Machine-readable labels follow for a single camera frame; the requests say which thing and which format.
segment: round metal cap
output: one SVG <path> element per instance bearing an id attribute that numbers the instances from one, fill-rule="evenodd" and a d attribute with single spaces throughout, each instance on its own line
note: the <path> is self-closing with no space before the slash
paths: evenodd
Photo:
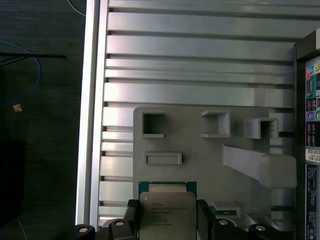
<path id="1" fill-rule="evenodd" d="M 228 222 L 226 220 L 220 220 L 219 224 L 221 225 L 228 225 Z"/>
<path id="2" fill-rule="evenodd" d="M 117 225 L 117 226 L 122 226 L 124 223 L 122 222 L 122 221 L 117 221 L 116 223 L 115 223 L 115 225 Z"/>
<path id="3" fill-rule="evenodd" d="M 258 231 L 265 231 L 266 230 L 266 228 L 264 226 L 260 226 L 260 225 L 256 226 L 255 229 L 257 229 Z"/>
<path id="4" fill-rule="evenodd" d="M 80 233 L 85 233 L 86 231 L 88 231 L 88 228 L 86 228 L 86 227 L 83 227 L 83 228 L 79 229 Z"/>

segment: white cable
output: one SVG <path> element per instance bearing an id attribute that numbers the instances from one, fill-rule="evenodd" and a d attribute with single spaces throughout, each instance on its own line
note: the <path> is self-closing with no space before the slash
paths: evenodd
<path id="1" fill-rule="evenodd" d="M 22 232 L 23 232 L 23 235 L 24 235 L 25 240 L 28 240 L 27 235 L 26 235 L 26 232 L 25 232 L 24 227 L 22 226 L 22 224 L 21 224 L 21 222 L 20 222 L 20 218 L 19 218 L 19 217 L 18 217 L 18 222 L 19 222 L 19 225 L 20 225 L 20 227 L 21 227 L 21 229 L 22 229 Z"/>
<path id="2" fill-rule="evenodd" d="M 72 2 L 70 0 L 67 0 L 69 5 L 73 8 L 73 10 L 75 10 L 78 14 L 81 14 L 82 16 L 86 16 L 84 13 L 80 12 L 78 9 L 76 9 L 76 7 L 72 4 Z"/>

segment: rectangular slot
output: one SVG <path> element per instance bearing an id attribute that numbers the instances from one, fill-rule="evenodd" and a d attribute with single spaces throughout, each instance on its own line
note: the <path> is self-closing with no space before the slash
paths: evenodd
<path id="1" fill-rule="evenodd" d="M 320 75 L 316 75 L 316 85 L 315 85 L 316 90 L 320 90 Z"/>
<path id="2" fill-rule="evenodd" d="M 163 112 L 142 113 L 142 137 L 143 138 L 164 138 L 166 118 Z"/>
<path id="3" fill-rule="evenodd" d="M 273 138 L 273 132 L 275 131 L 275 125 L 272 121 L 261 121 L 261 138 Z"/>
<path id="4" fill-rule="evenodd" d="M 207 110 L 201 112 L 201 117 L 208 119 L 208 132 L 201 134 L 202 138 L 230 138 L 231 123 L 230 113 Z"/>
<path id="5" fill-rule="evenodd" d="M 307 145 L 311 145 L 311 141 L 312 141 L 311 135 L 308 135 L 308 136 L 307 136 L 307 140 L 306 140 L 306 144 L 307 144 Z"/>
<path id="6" fill-rule="evenodd" d="M 313 92 L 314 92 L 314 82 L 312 77 L 308 77 L 306 81 L 306 95 L 310 97 L 312 96 Z"/>
<path id="7" fill-rule="evenodd" d="M 313 110 L 316 110 L 316 109 L 317 109 L 317 100 L 316 100 L 316 99 L 313 99 L 313 100 L 312 100 L 312 109 L 313 109 Z"/>
<path id="8" fill-rule="evenodd" d="M 312 145 L 316 145 L 316 136 L 315 135 L 312 135 L 312 140 L 311 140 L 311 144 Z"/>
<path id="9" fill-rule="evenodd" d="M 148 165 L 181 165 L 181 152 L 145 152 L 144 163 Z"/>
<path id="10" fill-rule="evenodd" d="M 306 110 L 311 111 L 312 110 L 312 100 L 309 99 L 306 101 Z"/>
<path id="11" fill-rule="evenodd" d="M 307 123 L 306 124 L 306 131 L 307 131 L 308 134 L 311 133 L 311 131 L 312 131 L 312 124 L 311 123 Z"/>
<path id="12" fill-rule="evenodd" d="M 244 137 L 249 139 L 277 139 L 278 119 L 260 117 L 244 121 Z"/>

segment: screw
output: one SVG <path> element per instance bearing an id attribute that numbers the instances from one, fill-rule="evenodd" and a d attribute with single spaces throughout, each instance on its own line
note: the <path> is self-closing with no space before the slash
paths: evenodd
<path id="1" fill-rule="evenodd" d="M 228 222 L 226 220 L 220 220 L 219 224 L 221 225 L 228 225 Z"/>
<path id="2" fill-rule="evenodd" d="M 266 230 L 266 228 L 264 226 L 260 226 L 260 225 L 256 226 L 255 229 L 257 229 L 258 231 L 265 231 Z"/>
<path id="3" fill-rule="evenodd" d="M 80 233 L 85 233 L 86 231 L 88 231 L 88 228 L 86 228 L 86 227 L 83 227 L 83 228 L 79 229 Z"/>

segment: small green component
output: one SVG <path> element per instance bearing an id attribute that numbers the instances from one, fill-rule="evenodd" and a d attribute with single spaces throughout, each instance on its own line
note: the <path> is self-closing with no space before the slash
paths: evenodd
<path id="1" fill-rule="evenodd" d="M 210 209 L 216 218 L 227 217 L 227 216 L 237 216 L 237 211 L 234 211 L 234 210 L 217 211 L 213 206 L 211 206 Z"/>

